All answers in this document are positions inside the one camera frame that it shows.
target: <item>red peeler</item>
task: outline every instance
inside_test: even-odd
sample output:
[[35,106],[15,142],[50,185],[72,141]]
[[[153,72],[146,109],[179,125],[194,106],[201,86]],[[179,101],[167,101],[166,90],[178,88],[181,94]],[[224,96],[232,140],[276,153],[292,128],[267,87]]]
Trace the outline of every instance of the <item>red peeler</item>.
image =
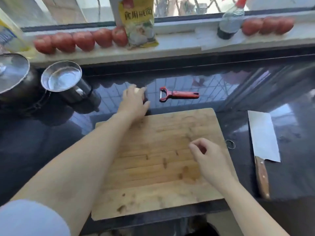
[[[166,97],[162,98],[162,92],[166,93]],[[180,99],[193,99],[199,98],[198,92],[182,92],[182,91],[169,91],[167,88],[161,87],[160,88],[160,102],[164,103],[169,98],[180,98]]]

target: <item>countertop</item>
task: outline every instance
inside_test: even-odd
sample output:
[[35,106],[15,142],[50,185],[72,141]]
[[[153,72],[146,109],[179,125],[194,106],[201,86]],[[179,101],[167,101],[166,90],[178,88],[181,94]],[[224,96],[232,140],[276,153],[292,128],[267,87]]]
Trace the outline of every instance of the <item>countertop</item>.
[[[203,56],[119,66],[83,67],[85,79],[100,97],[99,111],[89,103],[68,106],[58,94],[29,116],[2,114],[0,122],[0,203],[5,204],[33,175],[63,150],[109,119],[131,83],[147,86],[149,115],[214,108],[226,140],[236,148],[230,155],[241,184],[259,198],[247,110],[269,112],[278,140],[281,163],[266,162],[272,200],[315,195],[315,53],[275,52],[222,57]],[[160,103],[159,87],[198,91],[199,99]],[[224,200],[93,222],[82,234],[135,226],[228,209]]]

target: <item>knife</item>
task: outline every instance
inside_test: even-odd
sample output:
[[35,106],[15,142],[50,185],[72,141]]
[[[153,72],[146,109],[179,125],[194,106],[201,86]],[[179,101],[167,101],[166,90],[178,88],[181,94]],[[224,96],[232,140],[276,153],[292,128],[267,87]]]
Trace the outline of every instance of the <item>knife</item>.
[[265,160],[281,162],[277,137],[269,113],[247,111],[250,135],[254,149],[256,177],[260,194],[270,199],[268,173]]

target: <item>person's left hand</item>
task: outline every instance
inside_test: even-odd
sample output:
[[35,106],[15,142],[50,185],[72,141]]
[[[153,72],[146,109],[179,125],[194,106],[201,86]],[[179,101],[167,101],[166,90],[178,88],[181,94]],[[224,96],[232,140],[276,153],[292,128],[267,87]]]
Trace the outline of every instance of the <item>person's left hand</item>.
[[131,118],[133,122],[142,119],[150,106],[150,101],[143,104],[144,92],[147,88],[143,87],[137,93],[135,93],[135,88],[136,85],[132,84],[124,90],[123,100],[117,111]]

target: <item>window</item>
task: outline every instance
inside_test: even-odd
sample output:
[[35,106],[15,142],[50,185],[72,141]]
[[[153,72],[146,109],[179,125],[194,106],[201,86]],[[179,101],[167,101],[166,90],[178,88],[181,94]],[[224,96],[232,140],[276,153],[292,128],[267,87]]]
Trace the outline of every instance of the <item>window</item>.
[[[236,1],[154,0],[156,22],[174,21],[170,17],[177,17],[175,20],[218,17],[218,13],[227,11]],[[0,0],[0,7],[24,31],[43,26],[58,29],[57,26],[65,24],[115,25],[115,11],[113,13],[110,0]],[[261,14],[306,11],[314,7],[315,0],[248,0],[245,10],[262,10]]]

